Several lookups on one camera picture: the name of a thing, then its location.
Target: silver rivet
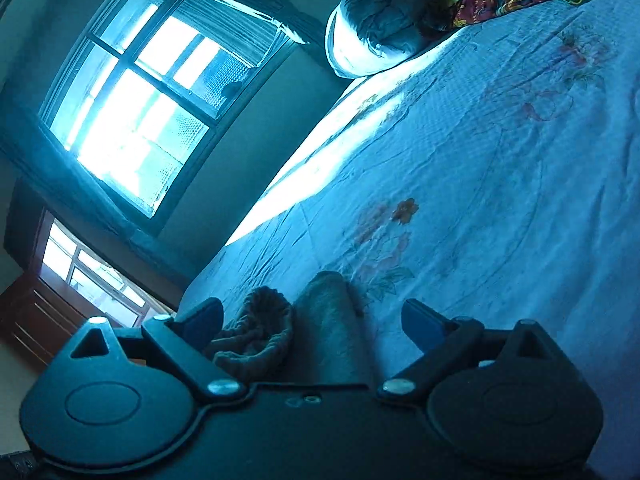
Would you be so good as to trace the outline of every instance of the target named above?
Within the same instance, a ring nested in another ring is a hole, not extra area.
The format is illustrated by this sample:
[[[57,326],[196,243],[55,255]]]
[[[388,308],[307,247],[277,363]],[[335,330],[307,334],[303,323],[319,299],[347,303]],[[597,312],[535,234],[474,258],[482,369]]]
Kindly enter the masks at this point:
[[[235,379],[218,379],[207,386],[216,397],[233,397],[242,389],[242,385]]]
[[[382,384],[382,390],[387,394],[403,396],[415,390],[415,383],[409,379],[389,379]]]

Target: gray comforter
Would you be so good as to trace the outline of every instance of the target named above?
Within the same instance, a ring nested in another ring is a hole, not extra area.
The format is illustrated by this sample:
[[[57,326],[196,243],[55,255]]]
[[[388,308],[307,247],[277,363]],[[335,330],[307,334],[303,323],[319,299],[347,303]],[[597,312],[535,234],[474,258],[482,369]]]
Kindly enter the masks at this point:
[[[340,77],[391,68],[440,43],[443,0],[342,0],[326,31],[326,54]]]

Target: window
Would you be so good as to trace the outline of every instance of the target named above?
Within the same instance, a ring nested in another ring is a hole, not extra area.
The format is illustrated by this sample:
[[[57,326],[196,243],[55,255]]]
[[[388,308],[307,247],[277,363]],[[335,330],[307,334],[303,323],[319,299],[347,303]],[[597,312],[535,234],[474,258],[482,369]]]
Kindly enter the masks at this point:
[[[122,326],[139,326],[155,314],[171,312],[102,261],[57,220],[49,232],[43,263]]]
[[[225,113],[287,41],[275,23],[216,0],[109,0],[61,70],[44,120],[144,223],[178,174],[197,172],[204,160],[194,153],[212,149]]]

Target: bed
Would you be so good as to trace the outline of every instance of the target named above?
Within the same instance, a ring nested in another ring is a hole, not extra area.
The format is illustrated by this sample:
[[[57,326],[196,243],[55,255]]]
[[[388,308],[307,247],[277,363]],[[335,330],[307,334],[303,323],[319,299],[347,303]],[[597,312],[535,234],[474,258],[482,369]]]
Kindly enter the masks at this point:
[[[640,474],[640,0],[551,1],[354,82],[186,291],[231,319],[323,269],[359,292],[380,376],[402,303],[538,320],[602,400],[591,465]]]

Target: triangular hole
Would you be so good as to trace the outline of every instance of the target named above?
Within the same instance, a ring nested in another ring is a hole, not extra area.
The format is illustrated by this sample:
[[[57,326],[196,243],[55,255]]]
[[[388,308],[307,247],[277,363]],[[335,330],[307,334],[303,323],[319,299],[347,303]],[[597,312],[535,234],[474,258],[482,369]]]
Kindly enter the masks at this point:
[[[98,357],[101,355],[107,355],[109,353],[109,347],[104,340],[102,330],[99,328],[92,328],[86,333],[84,339],[72,352],[72,359],[82,359],[85,357]]]
[[[529,357],[531,359],[545,359],[546,352],[540,341],[531,332],[527,332],[522,339],[518,349],[518,357]]]

